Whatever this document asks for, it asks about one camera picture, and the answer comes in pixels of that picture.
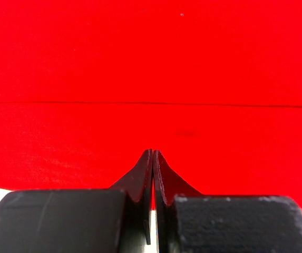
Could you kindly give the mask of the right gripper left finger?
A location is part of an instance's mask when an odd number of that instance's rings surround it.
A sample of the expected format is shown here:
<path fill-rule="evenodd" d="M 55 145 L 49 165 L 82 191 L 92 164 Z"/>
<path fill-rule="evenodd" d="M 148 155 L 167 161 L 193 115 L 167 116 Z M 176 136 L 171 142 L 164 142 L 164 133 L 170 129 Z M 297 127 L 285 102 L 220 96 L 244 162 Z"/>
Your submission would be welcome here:
<path fill-rule="evenodd" d="M 143 252 L 151 242 L 153 152 L 106 189 L 12 191 L 0 201 L 0 252 Z"/>

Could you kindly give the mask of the red t shirt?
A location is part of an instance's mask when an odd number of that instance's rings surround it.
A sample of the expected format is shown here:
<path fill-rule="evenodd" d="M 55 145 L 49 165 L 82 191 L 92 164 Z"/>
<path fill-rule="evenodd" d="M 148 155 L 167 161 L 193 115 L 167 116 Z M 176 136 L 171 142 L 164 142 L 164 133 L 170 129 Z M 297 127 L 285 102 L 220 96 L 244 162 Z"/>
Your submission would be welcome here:
<path fill-rule="evenodd" d="M 302 207 L 302 1 L 0 1 L 0 188 L 106 188 L 150 148 Z"/>

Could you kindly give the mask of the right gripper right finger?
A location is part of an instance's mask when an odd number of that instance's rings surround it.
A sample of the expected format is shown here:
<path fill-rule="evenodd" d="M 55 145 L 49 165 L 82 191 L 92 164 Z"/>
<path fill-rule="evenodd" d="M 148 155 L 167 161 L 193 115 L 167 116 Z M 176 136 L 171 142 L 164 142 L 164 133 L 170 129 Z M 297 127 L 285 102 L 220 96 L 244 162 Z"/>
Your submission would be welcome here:
<path fill-rule="evenodd" d="M 209 196 L 153 155 L 159 252 L 302 252 L 302 209 L 285 196 Z"/>

